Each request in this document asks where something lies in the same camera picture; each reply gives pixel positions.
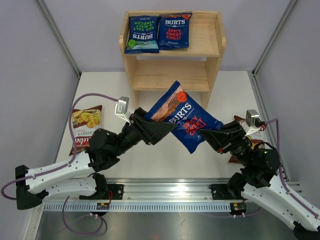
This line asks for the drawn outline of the blue Burts spicy chilli bag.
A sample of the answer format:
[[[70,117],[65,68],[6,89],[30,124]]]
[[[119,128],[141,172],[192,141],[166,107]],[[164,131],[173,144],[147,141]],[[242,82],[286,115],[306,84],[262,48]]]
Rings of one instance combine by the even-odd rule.
[[[192,15],[191,11],[160,15],[157,39],[160,50],[189,47],[190,18]]]

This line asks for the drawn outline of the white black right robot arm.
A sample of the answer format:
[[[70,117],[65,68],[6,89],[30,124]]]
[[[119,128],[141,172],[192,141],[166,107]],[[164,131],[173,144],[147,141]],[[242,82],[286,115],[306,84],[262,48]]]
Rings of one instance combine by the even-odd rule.
[[[230,153],[243,165],[225,185],[210,185],[212,196],[252,201],[285,223],[297,239],[318,240],[320,210],[284,181],[277,148],[252,145],[248,137],[264,124],[259,118],[234,120],[218,130],[199,131],[217,153]]]

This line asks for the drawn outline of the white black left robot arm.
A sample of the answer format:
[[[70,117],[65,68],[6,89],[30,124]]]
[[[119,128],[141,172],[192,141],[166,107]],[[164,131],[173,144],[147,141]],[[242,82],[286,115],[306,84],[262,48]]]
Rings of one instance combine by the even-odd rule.
[[[17,209],[28,210],[53,197],[111,197],[106,177],[100,172],[117,164],[119,157],[140,141],[155,145],[177,127],[176,123],[145,119],[146,114],[137,108],[119,134],[97,129],[89,139],[89,149],[70,159],[40,168],[16,167]]]

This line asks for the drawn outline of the blue Burts sea salt bag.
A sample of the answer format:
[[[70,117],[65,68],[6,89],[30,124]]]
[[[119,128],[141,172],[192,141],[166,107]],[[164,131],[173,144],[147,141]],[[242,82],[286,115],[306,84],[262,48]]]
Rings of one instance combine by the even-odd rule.
[[[157,54],[159,16],[140,15],[129,17],[129,37],[125,54]]]

